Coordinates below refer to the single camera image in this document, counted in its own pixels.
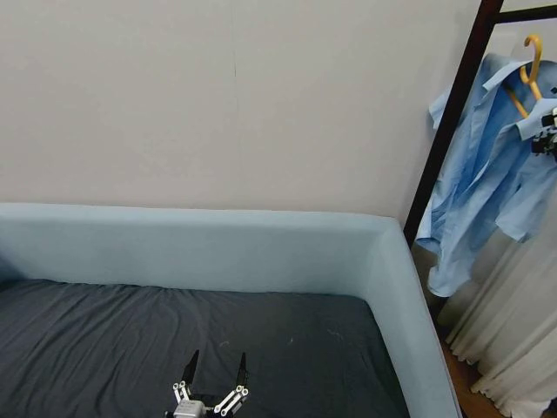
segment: light blue shirt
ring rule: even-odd
[[[544,131],[541,116],[557,107],[551,92],[557,64],[541,63],[544,99],[538,102],[520,81],[524,64],[496,55],[484,59],[419,226],[417,243],[439,256],[428,281],[439,296],[450,296],[469,280],[476,255],[497,227],[520,241],[535,235],[557,182],[554,157],[530,152],[532,138]],[[527,119],[503,81],[530,111]],[[430,108],[434,128],[447,96]]]

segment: yellow clothes hanger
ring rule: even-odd
[[[536,83],[538,79],[538,71],[540,70],[541,61],[541,51],[543,46],[541,45],[541,38],[538,35],[530,34],[524,40],[524,46],[530,45],[530,42],[534,42],[534,60],[532,61],[532,70],[530,70],[530,75],[526,74],[526,66],[522,65],[520,67],[520,79],[522,83],[528,84],[536,100],[541,99],[540,88]]]
[[[531,42],[534,43],[534,60],[532,61],[532,70],[530,70],[530,75],[528,76],[526,73],[526,66],[522,65],[520,67],[520,80],[522,80],[522,83],[528,84],[536,100],[540,100],[542,96],[536,80],[538,78],[538,71],[540,70],[541,52],[543,50],[543,46],[541,43],[541,38],[533,33],[528,35],[527,38],[524,40],[524,46],[530,45]],[[505,84],[503,84],[503,88],[507,92],[514,106],[519,111],[520,115],[524,119],[526,119],[528,117],[528,112],[519,101],[519,99],[516,97],[514,91]]]

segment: dark gray bed sheet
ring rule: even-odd
[[[238,418],[407,417],[363,300],[25,280],[0,283],[0,416],[161,418],[199,348],[194,392],[226,394],[247,353]]]

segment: black metal frame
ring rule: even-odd
[[[426,210],[427,202],[432,194],[441,166],[443,166],[460,115],[464,111],[468,94],[480,68],[481,59],[486,52],[493,28],[496,24],[557,18],[557,5],[501,12],[502,5],[503,0],[482,0],[478,9],[464,54],[460,60],[459,69],[454,78],[453,88],[446,102],[443,117],[435,134],[426,166],[419,180],[418,190],[414,195],[412,207],[406,219],[404,234],[409,246],[412,246],[416,238],[419,223]]]

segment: shirt sleeve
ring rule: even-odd
[[[450,89],[446,89],[443,94],[435,99],[433,103],[429,106],[429,114],[433,120],[433,129],[437,131],[439,128],[439,123],[443,117],[443,111],[445,110],[446,101],[449,99]]]
[[[509,237],[524,242],[535,236],[557,183],[557,164],[553,156],[532,155],[530,167],[523,171],[516,192],[501,207],[495,220]]]

